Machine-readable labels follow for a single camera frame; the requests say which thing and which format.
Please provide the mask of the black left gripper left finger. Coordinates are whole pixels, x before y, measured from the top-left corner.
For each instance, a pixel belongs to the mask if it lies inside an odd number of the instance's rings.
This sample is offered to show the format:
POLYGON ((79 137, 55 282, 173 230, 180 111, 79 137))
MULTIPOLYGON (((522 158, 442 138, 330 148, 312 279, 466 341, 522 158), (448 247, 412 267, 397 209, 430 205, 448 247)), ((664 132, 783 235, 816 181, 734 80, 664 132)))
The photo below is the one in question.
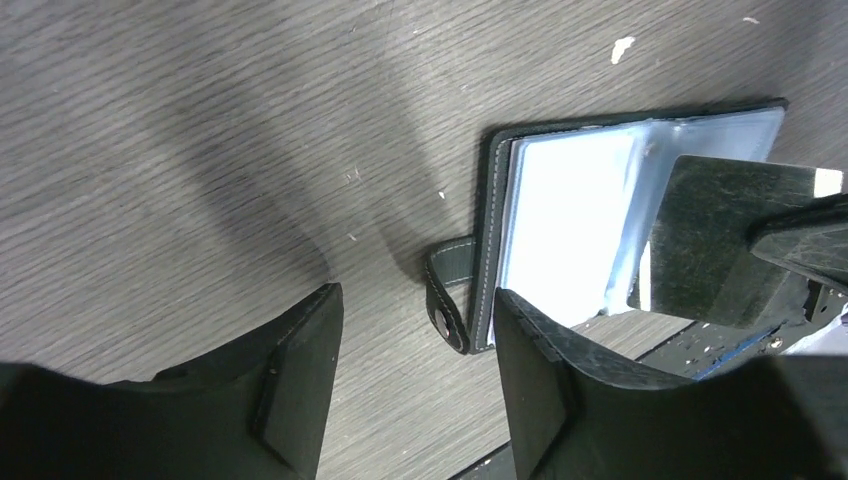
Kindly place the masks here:
POLYGON ((5 479, 312 479, 343 331, 328 283, 143 382, 1 366, 5 479))

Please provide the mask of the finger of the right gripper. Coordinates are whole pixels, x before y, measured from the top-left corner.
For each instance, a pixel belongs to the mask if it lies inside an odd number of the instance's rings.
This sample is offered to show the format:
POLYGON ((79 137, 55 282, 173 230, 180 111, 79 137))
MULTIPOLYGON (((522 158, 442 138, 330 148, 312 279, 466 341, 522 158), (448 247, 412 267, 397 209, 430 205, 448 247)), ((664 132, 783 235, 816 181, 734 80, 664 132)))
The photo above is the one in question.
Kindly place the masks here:
POLYGON ((847 195, 818 198, 806 207, 753 224, 748 251, 845 295, 847 195))

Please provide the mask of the black leather card holder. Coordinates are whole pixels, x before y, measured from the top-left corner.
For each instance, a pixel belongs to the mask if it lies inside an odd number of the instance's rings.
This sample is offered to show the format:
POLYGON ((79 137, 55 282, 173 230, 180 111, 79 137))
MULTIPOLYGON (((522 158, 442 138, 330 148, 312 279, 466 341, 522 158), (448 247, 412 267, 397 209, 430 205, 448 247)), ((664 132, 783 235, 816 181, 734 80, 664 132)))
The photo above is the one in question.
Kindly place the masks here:
POLYGON ((424 257, 432 325, 475 355, 495 346, 499 288, 567 328, 626 312, 676 160, 763 163, 788 106, 766 97, 492 128, 472 234, 424 257))

